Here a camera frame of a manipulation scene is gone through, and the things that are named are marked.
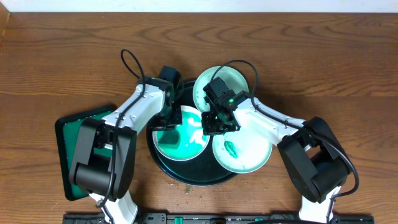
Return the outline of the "green scrubbing sponge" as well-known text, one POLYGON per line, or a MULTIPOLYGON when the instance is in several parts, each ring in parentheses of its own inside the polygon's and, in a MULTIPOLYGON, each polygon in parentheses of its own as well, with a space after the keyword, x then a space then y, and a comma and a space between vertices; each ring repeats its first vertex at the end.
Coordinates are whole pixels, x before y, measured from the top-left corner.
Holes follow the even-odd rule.
POLYGON ((177 150, 180 146, 180 133, 176 129, 158 131, 156 137, 158 149, 162 151, 177 150))

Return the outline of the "white plate with green stain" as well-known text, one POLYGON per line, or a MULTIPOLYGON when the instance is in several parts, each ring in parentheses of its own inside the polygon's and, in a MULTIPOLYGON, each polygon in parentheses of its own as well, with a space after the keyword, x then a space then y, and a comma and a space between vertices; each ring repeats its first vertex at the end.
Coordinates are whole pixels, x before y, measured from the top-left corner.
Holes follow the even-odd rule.
POLYGON ((201 126, 201 113, 194 107, 181 105, 182 124, 176 126, 180 133, 180 146, 177 150, 162 151, 158 149, 156 134, 152 133, 152 140, 156 150, 173 161, 188 161, 199 156, 207 147, 210 136, 203 134, 201 126))

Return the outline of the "black rectangular water tray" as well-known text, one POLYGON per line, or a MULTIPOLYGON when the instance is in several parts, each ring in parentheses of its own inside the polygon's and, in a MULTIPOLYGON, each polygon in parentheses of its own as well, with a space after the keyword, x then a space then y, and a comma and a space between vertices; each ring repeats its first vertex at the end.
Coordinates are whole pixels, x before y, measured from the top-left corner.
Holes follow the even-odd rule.
POLYGON ((81 123, 84 119, 89 117, 99 120, 115 109, 116 105, 108 104, 88 111, 81 111, 64 116, 56 120, 55 135, 62 172, 63 189, 67 200, 74 201, 88 196, 88 194, 84 193, 78 186, 71 184, 68 178, 81 123))

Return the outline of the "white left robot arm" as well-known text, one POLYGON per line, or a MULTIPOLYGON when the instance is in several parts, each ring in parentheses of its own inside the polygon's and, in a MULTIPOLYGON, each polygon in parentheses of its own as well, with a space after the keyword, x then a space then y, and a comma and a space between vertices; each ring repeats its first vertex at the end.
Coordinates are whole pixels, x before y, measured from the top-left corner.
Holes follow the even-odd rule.
POLYGON ((129 186, 134 175, 137 135, 145 126, 156 131, 182 123, 172 104, 183 81, 180 75, 139 80, 133 95, 100 120, 80 125, 69 181, 88 192, 110 223, 134 223, 138 207, 129 186))

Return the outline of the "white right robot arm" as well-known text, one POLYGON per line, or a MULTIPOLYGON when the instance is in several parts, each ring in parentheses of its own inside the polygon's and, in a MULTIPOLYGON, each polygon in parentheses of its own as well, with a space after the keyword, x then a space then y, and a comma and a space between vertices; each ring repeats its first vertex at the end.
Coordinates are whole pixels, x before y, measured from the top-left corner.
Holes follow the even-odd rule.
POLYGON ((327 122, 319 117, 308 121, 292 118, 262 104, 242 91, 208 93, 205 101, 210 110, 202 114, 206 135, 252 131, 277 146, 295 188, 301 193, 301 220, 330 223, 336 198, 347 177, 358 176, 352 162, 339 144, 327 122))

